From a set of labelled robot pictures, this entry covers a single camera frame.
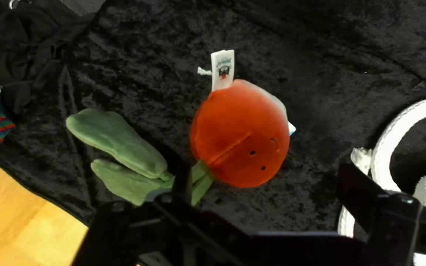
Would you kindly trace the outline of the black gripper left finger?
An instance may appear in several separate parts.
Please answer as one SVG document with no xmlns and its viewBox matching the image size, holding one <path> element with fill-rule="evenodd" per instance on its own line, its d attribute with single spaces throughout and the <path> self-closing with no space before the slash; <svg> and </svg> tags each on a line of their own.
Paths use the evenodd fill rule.
<svg viewBox="0 0 426 266">
<path fill-rule="evenodd" d="M 176 171 L 176 178 L 171 187 L 171 197 L 174 203 L 189 203 L 192 196 L 191 168 L 180 166 Z"/>
</svg>

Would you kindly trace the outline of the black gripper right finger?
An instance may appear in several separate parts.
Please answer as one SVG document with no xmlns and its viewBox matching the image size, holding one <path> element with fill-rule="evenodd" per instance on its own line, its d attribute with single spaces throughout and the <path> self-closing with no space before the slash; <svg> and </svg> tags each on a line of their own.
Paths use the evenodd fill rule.
<svg viewBox="0 0 426 266">
<path fill-rule="evenodd" d="M 386 189 L 365 175 L 353 163 L 341 163 L 337 171 L 336 194 L 341 203 L 336 234 L 359 242 L 355 226 L 368 240 L 411 242 L 415 236 L 415 197 Z"/>
</svg>

